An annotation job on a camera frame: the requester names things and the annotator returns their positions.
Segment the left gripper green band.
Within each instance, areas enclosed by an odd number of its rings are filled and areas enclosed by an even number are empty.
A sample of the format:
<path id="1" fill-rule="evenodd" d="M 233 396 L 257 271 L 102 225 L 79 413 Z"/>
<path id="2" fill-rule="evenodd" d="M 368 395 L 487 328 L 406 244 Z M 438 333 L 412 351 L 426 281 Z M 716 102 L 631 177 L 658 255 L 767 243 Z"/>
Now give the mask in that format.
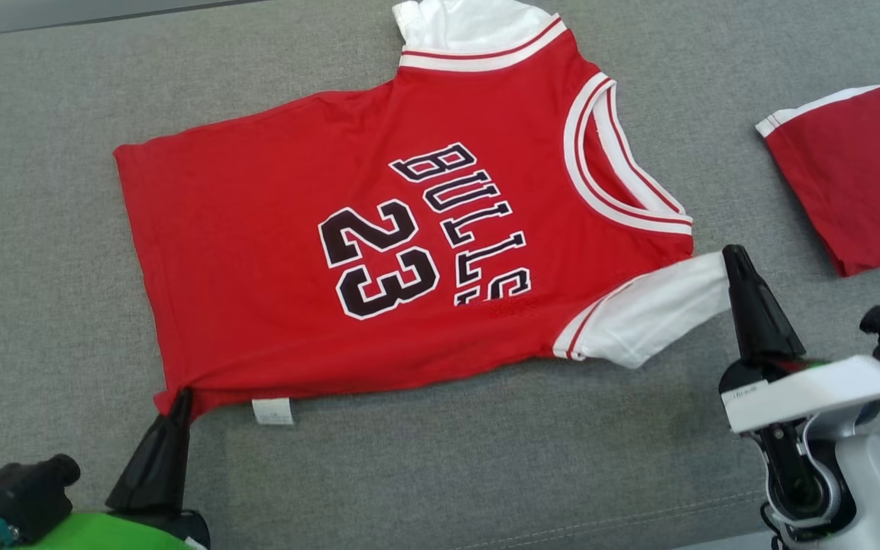
<path id="1" fill-rule="evenodd" d="M 178 391 L 157 416 L 108 495 L 112 511 L 73 513 L 18 549 L 210 549 L 205 518 L 182 510 L 193 392 Z"/>

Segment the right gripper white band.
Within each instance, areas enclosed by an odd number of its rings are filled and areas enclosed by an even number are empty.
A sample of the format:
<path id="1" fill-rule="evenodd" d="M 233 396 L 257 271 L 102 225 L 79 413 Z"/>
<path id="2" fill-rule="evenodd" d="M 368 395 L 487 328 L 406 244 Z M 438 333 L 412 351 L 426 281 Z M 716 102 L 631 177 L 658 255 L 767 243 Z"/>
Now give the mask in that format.
<path id="1" fill-rule="evenodd" d="M 740 357 L 802 358 L 806 349 L 743 246 L 723 248 Z M 880 360 L 855 355 L 720 394 L 734 434 L 880 398 Z"/>

